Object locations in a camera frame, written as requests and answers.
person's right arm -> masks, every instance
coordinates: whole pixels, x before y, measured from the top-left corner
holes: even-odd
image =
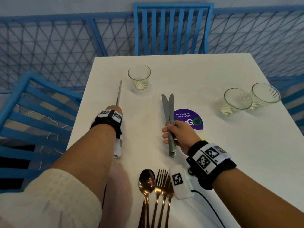
[[[168,129],[185,154],[200,141],[187,122],[175,121],[162,129],[168,144]],[[303,227],[304,213],[235,168],[222,172],[212,184],[215,192],[242,228]]]

gold spoon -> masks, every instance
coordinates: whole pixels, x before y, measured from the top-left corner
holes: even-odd
[[[147,228],[150,228],[149,221],[149,195],[154,191],[155,177],[152,170],[145,169],[141,172],[138,181],[139,190],[144,195],[143,207],[141,210],[141,216],[139,220],[139,228],[145,227],[145,212],[147,210]]]

drinking glass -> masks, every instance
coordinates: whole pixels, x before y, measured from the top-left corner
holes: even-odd
[[[239,88],[231,88],[224,93],[224,101],[220,111],[225,116],[231,116],[241,110],[249,109],[252,105],[250,95]]]
[[[133,80],[135,89],[137,90],[147,88],[150,74],[150,68],[145,65],[134,65],[128,70],[128,75]]]
[[[252,106],[249,108],[251,110],[256,110],[281,100],[279,91],[266,83],[254,84],[249,94],[252,98]]]

purple sticker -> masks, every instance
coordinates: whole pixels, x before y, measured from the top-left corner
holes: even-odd
[[[174,111],[174,120],[188,122],[194,130],[204,129],[202,118],[196,112],[189,109],[178,109]]]

forearm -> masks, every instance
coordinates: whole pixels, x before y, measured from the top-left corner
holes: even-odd
[[[303,227],[304,213],[236,168],[212,186],[242,228]]]
[[[116,133],[100,124],[75,142],[51,168],[64,170],[86,185],[100,201],[112,164]]]

